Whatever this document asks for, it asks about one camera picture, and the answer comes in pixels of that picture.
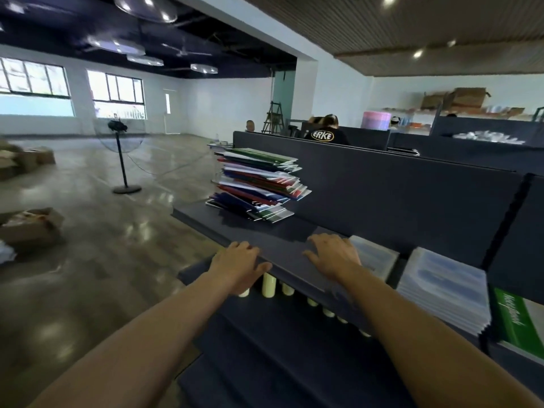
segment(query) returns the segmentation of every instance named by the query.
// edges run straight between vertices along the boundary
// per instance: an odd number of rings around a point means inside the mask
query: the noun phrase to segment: dark ceiling
[[[247,1],[364,75],[544,73],[544,0]]]
[[[170,1],[178,19],[170,24],[137,19],[117,8],[113,0],[16,1],[25,3],[25,14],[10,11],[8,1],[0,0],[1,44],[179,78],[267,77],[271,71],[296,67],[296,57],[291,54],[175,0]],[[104,33],[139,43],[147,55],[162,59],[164,67],[131,63],[125,55],[93,48],[86,40]],[[163,43],[212,56],[178,57]],[[218,74],[168,70],[191,63],[217,67]]]

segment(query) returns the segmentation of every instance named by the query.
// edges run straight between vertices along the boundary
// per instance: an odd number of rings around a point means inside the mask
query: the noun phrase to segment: floor
[[[63,243],[0,265],[0,408],[26,406],[96,344],[181,289],[180,269],[216,251],[170,216],[174,199],[191,203],[212,191],[207,142],[125,140],[128,181],[143,190],[114,195],[122,176],[111,140],[11,140],[51,147],[57,164],[0,182],[0,212],[53,207],[65,222]],[[183,365],[197,355],[189,349]],[[171,387],[160,407],[174,406]]]

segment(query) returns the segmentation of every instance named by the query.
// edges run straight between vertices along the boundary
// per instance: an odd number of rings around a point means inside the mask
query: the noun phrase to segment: white door
[[[177,91],[164,89],[164,132],[180,134],[180,107],[177,102]]]

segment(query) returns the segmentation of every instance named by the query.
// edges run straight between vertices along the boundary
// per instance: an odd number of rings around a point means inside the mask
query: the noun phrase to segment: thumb
[[[272,264],[270,262],[262,262],[255,268],[255,273],[257,274],[257,277],[259,277],[270,271],[270,269],[272,269]]]
[[[303,252],[303,255],[306,256],[308,258],[308,260],[310,262],[312,262],[315,267],[318,267],[318,265],[319,265],[319,256],[317,256],[315,253],[313,253],[312,251],[309,251],[309,250],[305,250]]]

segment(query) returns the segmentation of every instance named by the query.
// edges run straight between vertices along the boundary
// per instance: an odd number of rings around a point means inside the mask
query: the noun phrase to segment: hand
[[[309,250],[303,254],[329,279],[339,282],[342,274],[353,269],[354,265],[361,266],[357,250],[349,239],[323,233],[311,235],[308,240],[313,242],[317,254]]]
[[[248,242],[232,242],[228,248],[215,254],[208,272],[223,278],[231,284],[230,293],[240,295],[251,288],[259,277],[272,269],[272,264],[264,262],[255,267],[255,260],[261,250],[251,247]]]

